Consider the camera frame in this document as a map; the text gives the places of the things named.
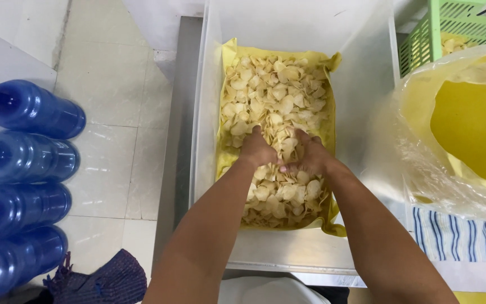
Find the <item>hand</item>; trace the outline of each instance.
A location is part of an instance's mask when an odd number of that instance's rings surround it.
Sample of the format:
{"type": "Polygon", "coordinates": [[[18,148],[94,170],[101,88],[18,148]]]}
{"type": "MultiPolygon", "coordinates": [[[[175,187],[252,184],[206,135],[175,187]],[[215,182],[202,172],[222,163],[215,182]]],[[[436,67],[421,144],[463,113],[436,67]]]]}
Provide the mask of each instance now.
{"type": "Polygon", "coordinates": [[[303,159],[297,162],[287,163],[280,167],[280,172],[305,171],[308,174],[324,174],[327,171],[329,160],[333,156],[322,145],[322,140],[318,136],[310,137],[305,131],[296,129],[299,142],[303,145],[305,153],[303,159]]]}
{"type": "Polygon", "coordinates": [[[268,145],[262,136],[260,126],[254,126],[252,134],[247,135],[243,140],[239,159],[249,161],[256,168],[268,163],[281,163],[276,150],[268,145]]]}

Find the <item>stainless steel table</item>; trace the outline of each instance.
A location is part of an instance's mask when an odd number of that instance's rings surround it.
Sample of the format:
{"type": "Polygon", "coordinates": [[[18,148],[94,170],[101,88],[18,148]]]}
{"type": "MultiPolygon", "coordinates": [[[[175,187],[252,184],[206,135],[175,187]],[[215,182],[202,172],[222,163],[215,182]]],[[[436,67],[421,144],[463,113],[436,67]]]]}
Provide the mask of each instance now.
{"type": "MultiPolygon", "coordinates": [[[[201,29],[202,18],[181,18],[153,267],[180,219],[192,205],[189,196],[191,139],[201,29]]],[[[406,205],[383,202],[404,224],[406,205]]],[[[239,231],[227,269],[276,275],[279,272],[293,273],[296,278],[312,285],[364,287],[355,271],[348,240],[326,235],[320,229],[239,231]]],[[[443,266],[439,269],[445,273],[453,268],[443,266]]],[[[476,272],[484,276],[485,267],[479,267],[476,272]]],[[[454,289],[486,291],[470,286],[454,289]]]]}

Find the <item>finger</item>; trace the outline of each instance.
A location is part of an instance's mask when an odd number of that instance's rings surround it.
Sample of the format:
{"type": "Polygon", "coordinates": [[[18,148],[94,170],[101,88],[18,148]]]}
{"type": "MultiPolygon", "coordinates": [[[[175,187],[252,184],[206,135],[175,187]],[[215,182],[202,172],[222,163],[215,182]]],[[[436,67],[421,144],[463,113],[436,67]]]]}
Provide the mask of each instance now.
{"type": "Polygon", "coordinates": [[[319,144],[322,144],[322,139],[319,136],[314,136],[312,138],[312,141],[317,142],[319,144]]]}
{"type": "Polygon", "coordinates": [[[254,126],[252,128],[252,134],[259,134],[259,135],[261,135],[262,134],[262,127],[260,127],[259,124],[257,124],[256,126],[254,126]]]}
{"type": "Polygon", "coordinates": [[[301,142],[301,144],[303,146],[306,146],[307,143],[309,143],[309,141],[311,141],[311,137],[303,130],[301,129],[295,129],[295,135],[298,137],[299,139],[299,142],[301,142]]]}
{"type": "Polygon", "coordinates": [[[300,162],[292,162],[292,163],[284,164],[280,167],[280,172],[286,173],[286,172],[298,171],[299,165],[300,165],[300,162]]]}

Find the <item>yellow plastic bag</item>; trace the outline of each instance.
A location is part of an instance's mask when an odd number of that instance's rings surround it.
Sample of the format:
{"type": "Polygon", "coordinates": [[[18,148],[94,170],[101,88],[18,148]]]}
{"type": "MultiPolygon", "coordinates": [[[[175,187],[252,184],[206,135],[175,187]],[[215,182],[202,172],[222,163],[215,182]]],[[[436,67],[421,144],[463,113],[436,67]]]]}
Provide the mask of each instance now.
{"type": "MultiPolygon", "coordinates": [[[[269,50],[261,50],[257,48],[253,48],[250,46],[238,46],[237,39],[233,38],[222,45],[222,65],[224,68],[224,72],[229,66],[234,64],[234,60],[238,61],[243,56],[251,56],[254,55],[256,57],[266,57],[266,56],[281,56],[283,58],[294,57],[295,59],[303,59],[306,58],[309,64],[318,64],[322,63],[324,65],[324,69],[326,72],[326,76],[329,79],[329,72],[334,72],[337,66],[340,64],[341,56],[339,53],[334,54],[333,57],[329,58],[326,54],[321,52],[277,52],[277,51],[269,51],[269,50]]],[[[225,83],[226,83],[226,73],[225,79],[223,80],[223,86],[221,92],[225,90],[225,83]]],[[[330,151],[332,154],[335,152],[335,100],[333,98],[333,91],[331,86],[328,86],[326,89],[328,99],[326,106],[324,109],[330,111],[330,120],[323,121],[319,130],[311,130],[311,132],[315,135],[321,137],[324,146],[330,151]]],[[[216,148],[216,159],[217,159],[217,176],[216,179],[219,179],[221,175],[221,171],[226,166],[231,166],[232,163],[237,159],[239,150],[235,148],[226,148],[226,145],[223,144],[225,141],[225,134],[219,128],[219,132],[217,133],[217,148],[216,148]]],[[[334,224],[336,216],[339,214],[339,207],[337,206],[332,196],[330,196],[330,203],[328,211],[325,213],[327,218],[319,217],[315,219],[312,223],[304,227],[303,229],[308,228],[322,228],[327,234],[345,237],[346,230],[344,226],[339,224],[334,224]]],[[[256,227],[250,227],[242,225],[241,228],[252,228],[256,229],[256,227]]],[[[293,228],[259,228],[259,229],[267,229],[267,230],[293,230],[293,228]]]]}
{"type": "Polygon", "coordinates": [[[386,104],[363,182],[381,198],[486,220],[486,45],[408,74],[386,104]]]}

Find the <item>blue plastic bottle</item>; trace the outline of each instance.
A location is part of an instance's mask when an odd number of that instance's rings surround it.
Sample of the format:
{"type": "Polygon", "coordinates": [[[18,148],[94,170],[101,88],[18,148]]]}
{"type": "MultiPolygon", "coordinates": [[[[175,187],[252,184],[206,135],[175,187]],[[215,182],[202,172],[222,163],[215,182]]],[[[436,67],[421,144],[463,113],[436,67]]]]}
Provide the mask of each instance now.
{"type": "Polygon", "coordinates": [[[43,226],[0,240],[0,296],[56,268],[68,241],[55,226],[43,226]]]}
{"type": "Polygon", "coordinates": [[[0,237],[57,223],[70,208],[60,183],[0,184],[0,237]]]}
{"type": "Polygon", "coordinates": [[[82,108],[26,80],[0,83],[0,126],[66,140],[85,126],[82,108]]]}
{"type": "Polygon", "coordinates": [[[78,150],[68,141],[0,132],[0,183],[62,182],[79,166],[78,150]]]}

